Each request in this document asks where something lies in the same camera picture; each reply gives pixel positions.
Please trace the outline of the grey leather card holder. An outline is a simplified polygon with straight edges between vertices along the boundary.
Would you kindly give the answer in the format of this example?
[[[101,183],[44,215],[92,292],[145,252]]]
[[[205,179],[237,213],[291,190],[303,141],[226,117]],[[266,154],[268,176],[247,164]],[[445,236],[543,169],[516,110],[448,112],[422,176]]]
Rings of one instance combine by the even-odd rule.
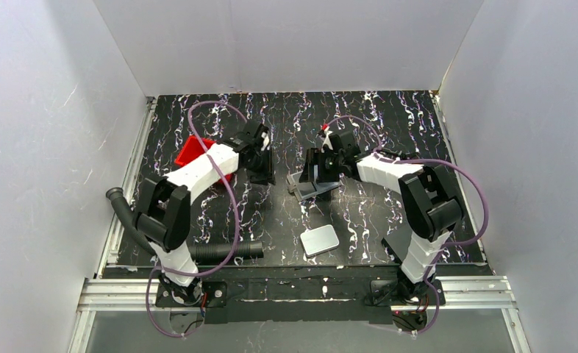
[[[294,195],[299,202],[304,201],[340,187],[339,182],[300,182],[299,172],[287,175],[288,192]]]

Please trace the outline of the red plastic bin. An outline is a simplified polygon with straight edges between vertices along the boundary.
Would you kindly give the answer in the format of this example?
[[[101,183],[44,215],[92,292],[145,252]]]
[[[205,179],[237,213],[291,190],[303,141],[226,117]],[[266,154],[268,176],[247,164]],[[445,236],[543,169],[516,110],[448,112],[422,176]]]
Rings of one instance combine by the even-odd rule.
[[[202,142],[207,149],[216,143],[216,141],[206,138],[202,138]],[[179,167],[184,167],[193,162],[199,156],[203,155],[203,153],[204,149],[198,142],[198,139],[194,135],[190,135],[178,153],[175,159],[175,164]],[[231,182],[233,174],[226,174],[225,177],[228,182]]]

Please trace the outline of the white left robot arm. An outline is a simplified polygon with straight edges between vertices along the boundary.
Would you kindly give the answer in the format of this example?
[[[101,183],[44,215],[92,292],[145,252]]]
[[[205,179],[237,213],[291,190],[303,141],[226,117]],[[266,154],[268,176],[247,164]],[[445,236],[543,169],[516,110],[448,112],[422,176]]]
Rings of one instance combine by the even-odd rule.
[[[212,145],[196,144],[200,156],[164,176],[143,180],[133,225],[156,251],[169,280],[190,286],[199,270],[186,239],[190,231],[192,203],[208,188],[239,170],[256,185],[275,183],[269,128],[256,121]]]

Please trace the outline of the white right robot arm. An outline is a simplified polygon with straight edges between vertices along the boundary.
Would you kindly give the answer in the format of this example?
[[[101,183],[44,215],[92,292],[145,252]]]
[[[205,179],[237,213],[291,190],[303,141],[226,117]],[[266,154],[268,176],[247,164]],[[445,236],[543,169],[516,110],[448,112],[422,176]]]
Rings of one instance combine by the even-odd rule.
[[[296,189],[305,198],[338,186],[341,177],[379,185],[399,194],[412,233],[409,240],[387,241],[406,279],[415,284],[434,273],[433,261],[465,211],[445,166],[421,163],[400,154],[382,156],[358,146],[349,131],[319,133],[322,145],[310,148]]]

